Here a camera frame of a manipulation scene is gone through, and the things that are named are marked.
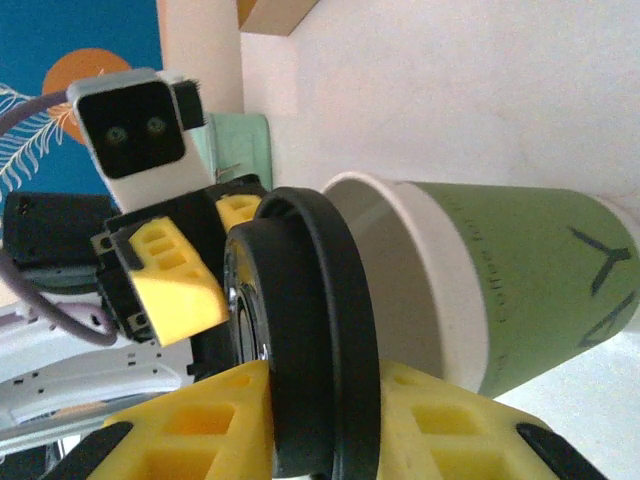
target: wire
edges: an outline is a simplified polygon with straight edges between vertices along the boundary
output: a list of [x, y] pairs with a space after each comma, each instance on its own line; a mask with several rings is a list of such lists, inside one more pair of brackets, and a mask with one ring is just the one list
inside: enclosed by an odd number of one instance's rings
[[[67, 315], [75, 315], [75, 316], [90, 316], [95, 317], [95, 320], [99, 324], [104, 324], [105, 322], [109, 322], [110, 319], [107, 316], [106, 312], [102, 310], [97, 305], [87, 302], [61, 302], [56, 304], [59, 309], [65, 312]], [[24, 322], [25, 320], [29, 320], [30, 318], [34, 318], [31, 315], [24, 315], [18, 312], [11, 312], [0, 316], [0, 327], [4, 327], [6, 325], [10, 325], [12, 323]]]
[[[66, 92], [59, 91], [21, 103], [0, 116], [0, 138], [20, 122], [66, 101]], [[96, 318], [98, 322], [100, 322], [100, 325], [104, 327], [105, 333], [93, 330], [71, 317], [62, 308], [40, 295], [38, 289], [20, 273], [13, 263], [13, 258], [11, 258], [4, 249], [0, 249], [0, 278], [5, 281], [7, 286], [11, 288], [18, 297], [29, 304], [38, 316], [48, 318], [53, 324], [71, 335], [95, 345], [108, 347], [116, 343], [117, 334], [115, 325], [104, 312], [102, 312], [103, 315], [96, 315]]]

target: orange circle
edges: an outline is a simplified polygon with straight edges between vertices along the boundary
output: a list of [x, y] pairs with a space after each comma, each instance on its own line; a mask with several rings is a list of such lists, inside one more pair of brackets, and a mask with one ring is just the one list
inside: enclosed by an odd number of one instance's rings
[[[42, 93], [66, 90], [71, 83], [81, 78], [130, 69], [131, 66], [115, 53], [102, 48], [81, 48], [66, 54], [49, 69], [42, 83]], [[70, 105], [54, 107], [49, 109], [49, 115], [66, 115], [70, 108]], [[84, 138], [72, 112], [64, 120], [62, 128], [77, 142], [84, 144]]]

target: green paper cup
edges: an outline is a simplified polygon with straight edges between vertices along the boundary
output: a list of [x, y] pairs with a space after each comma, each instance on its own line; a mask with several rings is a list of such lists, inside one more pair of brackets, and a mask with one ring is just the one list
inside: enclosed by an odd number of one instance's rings
[[364, 264], [381, 357], [489, 397], [618, 333], [638, 307], [640, 230], [558, 189], [379, 180], [325, 188]]

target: blue poster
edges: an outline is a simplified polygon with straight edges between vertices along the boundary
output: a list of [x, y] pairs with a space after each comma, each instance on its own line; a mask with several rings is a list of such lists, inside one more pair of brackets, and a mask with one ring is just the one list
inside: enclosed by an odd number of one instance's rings
[[[3, 0], [0, 114], [79, 78], [162, 68], [156, 0]], [[0, 139], [0, 213], [6, 194], [107, 193], [69, 104]]]

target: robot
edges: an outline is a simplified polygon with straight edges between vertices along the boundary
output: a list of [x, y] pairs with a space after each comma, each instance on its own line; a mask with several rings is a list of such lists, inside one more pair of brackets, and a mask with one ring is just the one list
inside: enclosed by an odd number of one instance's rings
[[198, 102], [150, 70], [66, 97], [119, 207], [90, 242], [100, 333], [213, 340], [197, 382], [110, 416], [44, 479], [604, 478], [541, 420], [380, 359], [344, 219], [312, 190], [214, 185], [184, 134]]

